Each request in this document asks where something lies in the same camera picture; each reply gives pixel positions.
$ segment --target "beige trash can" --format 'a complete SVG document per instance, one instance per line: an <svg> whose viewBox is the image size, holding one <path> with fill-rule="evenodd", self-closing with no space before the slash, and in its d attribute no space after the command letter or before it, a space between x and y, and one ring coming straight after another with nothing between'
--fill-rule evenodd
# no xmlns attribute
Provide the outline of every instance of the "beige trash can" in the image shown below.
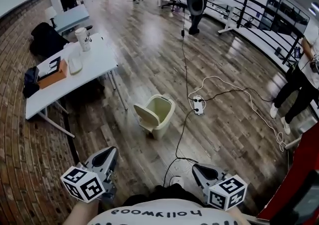
<svg viewBox="0 0 319 225"><path fill-rule="evenodd" d="M175 102L167 94L156 94L145 106L134 105L134 109L140 117L140 126L152 133L155 139L161 139L174 113Z"/></svg>

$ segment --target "white cube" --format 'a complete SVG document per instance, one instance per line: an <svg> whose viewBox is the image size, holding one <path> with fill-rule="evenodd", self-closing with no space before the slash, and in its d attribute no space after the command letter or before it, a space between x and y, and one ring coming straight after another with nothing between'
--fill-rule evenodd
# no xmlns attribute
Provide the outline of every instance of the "white cube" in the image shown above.
<svg viewBox="0 0 319 225"><path fill-rule="evenodd" d="M61 180L68 192L78 200L89 203L105 192L102 182L94 172L70 167Z"/></svg>
<svg viewBox="0 0 319 225"><path fill-rule="evenodd" d="M209 188L208 203L226 211L243 202L246 192L247 184L235 175Z"/></svg>

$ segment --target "orange box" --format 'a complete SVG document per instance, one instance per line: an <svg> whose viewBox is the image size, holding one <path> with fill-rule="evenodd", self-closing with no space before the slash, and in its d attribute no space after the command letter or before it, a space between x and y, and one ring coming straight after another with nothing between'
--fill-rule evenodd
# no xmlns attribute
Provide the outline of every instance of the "orange box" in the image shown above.
<svg viewBox="0 0 319 225"><path fill-rule="evenodd" d="M38 81L37 83L40 86L40 89L44 89L45 87L50 86L64 78L66 78L68 73L68 65L66 64L65 60L60 61L59 71L55 72L54 74L45 77L44 79Z"/></svg>

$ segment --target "white t-shirt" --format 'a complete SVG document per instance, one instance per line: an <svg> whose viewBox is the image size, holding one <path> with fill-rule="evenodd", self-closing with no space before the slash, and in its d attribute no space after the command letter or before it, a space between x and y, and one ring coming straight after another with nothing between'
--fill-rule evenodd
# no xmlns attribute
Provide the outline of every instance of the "white t-shirt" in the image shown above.
<svg viewBox="0 0 319 225"><path fill-rule="evenodd" d="M312 45L312 53L313 55L319 54L319 28L316 25L307 26L305 31L305 38L308 43ZM316 88L319 88L319 74L314 73L310 67L310 62L306 54L304 54L298 66L302 69L302 72L307 77L308 81Z"/></svg>
<svg viewBox="0 0 319 225"><path fill-rule="evenodd" d="M159 199L119 207L94 217L88 225L239 225L230 214L181 199Z"/></svg>

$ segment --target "shoe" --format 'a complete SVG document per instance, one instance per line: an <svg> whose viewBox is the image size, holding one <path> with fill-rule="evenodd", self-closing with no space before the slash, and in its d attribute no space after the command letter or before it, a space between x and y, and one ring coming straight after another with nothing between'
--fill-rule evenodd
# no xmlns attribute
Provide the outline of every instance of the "shoe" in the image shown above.
<svg viewBox="0 0 319 225"><path fill-rule="evenodd" d="M272 119L276 118L277 112L278 112L278 108L275 107L275 103L273 103L270 108L270 116Z"/></svg>
<svg viewBox="0 0 319 225"><path fill-rule="evenodd" d="M282 123L283 126L284 126L284 130L285 130L286 135L289 135L289 134L290 134L290 126L289 126L288 123L286 123L285 117L282 117L282 118L281 118L281 123Z"/></svg>
<svg viewBox="0 0 319 225"><path fill-rule="evenodd" d="M175 183L181 185L181 187L184 189L184 179L182 177L173 176L169 181L169 185L172 186Z"/></svg>
<svg viewBox="0 0 319 225"><path fill-rule="evenodd" d="M189 29L189 31L188 31L188 34L190 34L190 35L196 35L198 33L199 33L199 29L197 29L197 30Z"/></svg>

